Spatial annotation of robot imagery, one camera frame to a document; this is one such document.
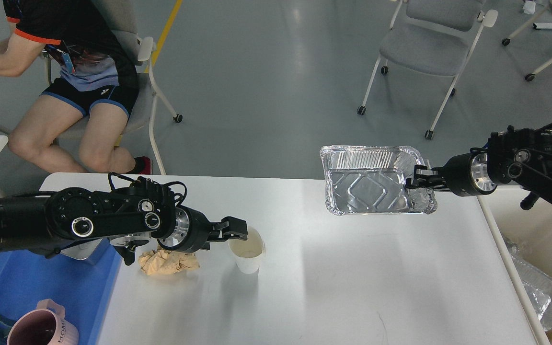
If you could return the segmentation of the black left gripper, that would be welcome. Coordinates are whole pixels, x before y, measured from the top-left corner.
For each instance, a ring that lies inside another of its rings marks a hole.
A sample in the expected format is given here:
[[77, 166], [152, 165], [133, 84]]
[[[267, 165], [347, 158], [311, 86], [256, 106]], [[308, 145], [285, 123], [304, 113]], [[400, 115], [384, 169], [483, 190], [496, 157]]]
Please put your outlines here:
[[175, 227], [170, 236], [159, 239], [160, 247], [179, 253], [195, 253], [210, 249], [213, 242], [248, 240], [247, 222], [225, 217], [210, 222], [204, 214], [186, 206], [175, 208]]

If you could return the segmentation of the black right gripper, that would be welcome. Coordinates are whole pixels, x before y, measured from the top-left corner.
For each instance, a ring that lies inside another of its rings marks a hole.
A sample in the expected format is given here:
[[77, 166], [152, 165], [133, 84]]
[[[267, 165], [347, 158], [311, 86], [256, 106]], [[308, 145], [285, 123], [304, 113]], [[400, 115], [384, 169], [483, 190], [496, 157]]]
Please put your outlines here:
[[458, 196], [488, 195], [497, 188], [488, 174], [486, 153], [467, 153], [451, 158], [442, 168], [415, 165], [413, 178], [405, 188], [443, 190], [445, 186]]

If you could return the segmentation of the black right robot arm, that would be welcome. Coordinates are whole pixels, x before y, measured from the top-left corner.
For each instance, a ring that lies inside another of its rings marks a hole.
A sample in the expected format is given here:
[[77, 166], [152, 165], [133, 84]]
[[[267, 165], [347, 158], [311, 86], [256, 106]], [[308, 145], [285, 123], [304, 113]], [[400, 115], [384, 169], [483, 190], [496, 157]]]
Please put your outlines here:
[[521, 209], [529, 210], [538, 199], [552, 205], [552, 123], [539, 129], [509, 126], [493, 132], [483, 147], [473, 147], [441, 167], [417, 164], [405, 186], [478, 196], [510, 182], [529, 193]]

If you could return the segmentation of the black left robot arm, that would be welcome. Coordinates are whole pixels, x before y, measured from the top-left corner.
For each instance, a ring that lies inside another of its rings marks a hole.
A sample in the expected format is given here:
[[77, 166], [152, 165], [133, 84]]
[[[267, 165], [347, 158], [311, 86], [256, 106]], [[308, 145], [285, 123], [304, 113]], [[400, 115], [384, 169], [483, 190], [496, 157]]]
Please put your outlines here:
[[[113, 177], [130, 184], [115, 188]], [[106, 239], [131, 265], [135, 250], [151, 239], [178, 253], [208, 250], [212, 242], [248, 239], [245, 220], [225, 217], [212, 222], [184, 206], [187, 191], [172, 189], [182, 186], [179, 181], [160, 184], [113, 172], [108, 180], [109, 192], [69, 187], [0, 198], [0, 253], [28, 250], [52, 258], [65, 249]]]

